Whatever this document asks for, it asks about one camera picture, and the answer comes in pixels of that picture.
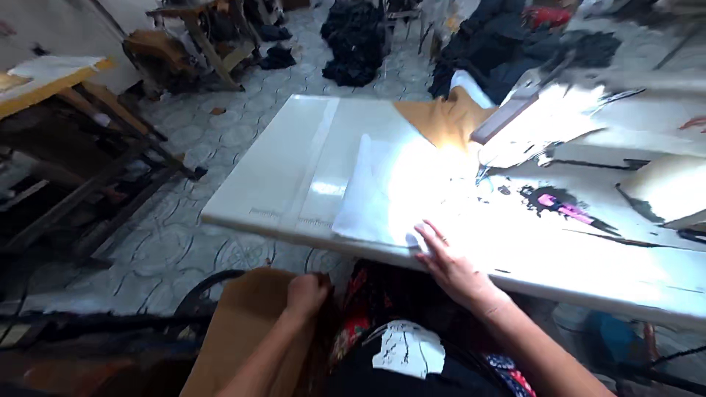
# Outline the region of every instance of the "patterned floor tile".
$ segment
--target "patterned floor tile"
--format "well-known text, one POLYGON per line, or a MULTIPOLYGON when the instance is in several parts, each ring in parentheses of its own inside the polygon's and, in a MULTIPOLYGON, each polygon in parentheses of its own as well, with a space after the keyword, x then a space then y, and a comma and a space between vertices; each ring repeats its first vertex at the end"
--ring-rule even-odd
MULTIPOLYGON (((405 40, 405 29, 395 30, 393 50, 367 86, 339 87, 322 77, 326 62, 333 58, 319 35, 328 6, 287 13, 286 26, 294 37, 284 44, 292 47, 297 65, 279 71, 245 70, 239 77, 245 92, 165 95, 158 102, 142 104, 145 118, 169 137, 165 148, 186 153, 189 167, 201 165, 208 173, 199 182, 175 178, 159 189, 99 250, 102 258, 114 262, 110 269, 64 266, 42 272, 33 283, 37 289, 30 291, 28 309, 171 314, 184 295, 210 274, 267 265, 295 273, 305 267, 329 273, 340 297, 353 258, 203 225, 198 219, 208 199, 290 95, 431 99, 426 94, 429 61, 417 55, 414 34, 405 40), (215 107, 226 112, 211 115, 215 107)), ((214 290, 212 297, 218 295, 214 290)), ((13 302, 0 304, 0 312, 6 305, 12 307, 13 302)))

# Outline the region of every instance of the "pile of black fabric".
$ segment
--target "pile of black fabric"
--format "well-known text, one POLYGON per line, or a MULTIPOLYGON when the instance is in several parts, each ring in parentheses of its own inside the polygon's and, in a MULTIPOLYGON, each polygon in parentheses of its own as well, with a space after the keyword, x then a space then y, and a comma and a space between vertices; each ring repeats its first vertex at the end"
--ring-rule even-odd
POLYGON ((292 38, 292 34, 284 26, 255 25, 255 30, 264 42, 277 42, 292 38))
POLYGON ((429 92, 448 96, 451 77, 463 69, 500 104, 524 72, 558 65, 570 49, 576 50, 571 67, 600 68, 610 65, 620 47, 612 33, 571 31, 561 37, 547 26, 531 31, 522 23, 524 7, 524 0, 481 0, 441 50, 429 92))
POLYGON ((264 70, 284 69, 296 65, 297 61, 292 56, 291 48, 284 48, 277 44, 267 50, 267 56, 260 60, 260 67, 264 70))
POLYGON ((383 64, 385 44, 382 7, 365 0, 336 0, 321 26, 321 37, 333 51, 323 76, 338 85, 362 87, 376 76, 383 64))

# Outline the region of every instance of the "hand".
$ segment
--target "hand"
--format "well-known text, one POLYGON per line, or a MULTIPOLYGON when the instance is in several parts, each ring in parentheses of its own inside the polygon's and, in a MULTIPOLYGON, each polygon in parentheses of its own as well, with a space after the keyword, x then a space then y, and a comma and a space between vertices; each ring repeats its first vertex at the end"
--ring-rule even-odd
POLYGON ((432 232, 425 227, 414 229, 421 234, 433 256, 417 254, 414 257, 425 265, 436 283, 461 306, 477 316, 485 316, 496 311, 510 297, 497 288, 487 274, 477 270, 473 263, 454 249, 439 229, 428 220, 432 232))
POLYGON ((330 291, 331 279, 328 275, 317 273, 297 276, 289 282, 285 311, 299 320, 308 321, 316 315, 330 291))

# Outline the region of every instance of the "wooden table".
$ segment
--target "wooden table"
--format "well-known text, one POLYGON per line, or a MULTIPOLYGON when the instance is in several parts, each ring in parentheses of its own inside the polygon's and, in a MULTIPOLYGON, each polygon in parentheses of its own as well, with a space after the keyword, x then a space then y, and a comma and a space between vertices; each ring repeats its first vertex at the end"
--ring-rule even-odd
POLYGON ((0 247, 0 253, 17 256, 41 237, 59 219, 75 208, 89 195, 105 186, 106 182, 122 172, 125 165, 140 157, 146 150, 153 150, 162 159, 155 162, 161 169, 153 175, 152 182, 122 207, 109 221, 96 227, 70 255, 72 259, 93 263, 90 255, 124 223, 172 175, 180 172, 189 179, 198 180, 204 169, 190 170, 160 146, 166 138, 139 115, 123 107, 115 94, 104 86, 85 81, 100 70, 111 67, 109 60, 99 57, 40 57, 24 62, 10 74, 23 76, 29 81, 0 93, 0 119, 56 95, 89 116, 103 113, 110 118, 105 128, 129 143, 128 149, 111 161, 103 170, 93 173, 85 183, 76 188, 43 216, 19 232, 10 242, 0 247))
POLYGON ((216 70, 218 76, 226 83, 226 85, 235 90, 244 90, 242 86, 236 83, 230 76, 230 71, 241 61, 247 58, 250 54, 255 54, 259 57, 259 44, 257 35, 251 28, 243 13, 242 0, 212 0, 197 6, 169 6, 157 8, 156 10, 146 13, 150 17, 163 18, 180 18, 184 21, 186 29, 189 30, 194 41, 201 47, 204 55, 216 70), (201 27, 198 25, 198 16, 202 12, 208 12, 209 8, 217 7, 218 4, 226 4, 229 10, 229 15, 233 24, 238 28, 239 32, 244 36, 238 47, 231 51, 228 55, 221 58, 216 52, 210 40, 206 37, 201 27))

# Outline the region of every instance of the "tan fabric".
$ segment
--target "tan fabric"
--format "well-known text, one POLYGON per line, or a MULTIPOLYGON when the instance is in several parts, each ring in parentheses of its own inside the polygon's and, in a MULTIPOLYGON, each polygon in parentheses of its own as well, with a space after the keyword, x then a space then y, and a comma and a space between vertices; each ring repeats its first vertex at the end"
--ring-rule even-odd
POLYGON ((483 109, 461 87, 454 87, 448 100, 395 102, 395 108, 437 148, 464 152, 469 151, 471 133, 498 109, 483 109))
MULTIPOLYGON (((226 386, 287 306, 287 286, 295 276, 257 268, 226 285, 181 397, 211 397, 226 386)), ((294 340, 270 396, 292 395, 313 332, 310 324, 294 340)))

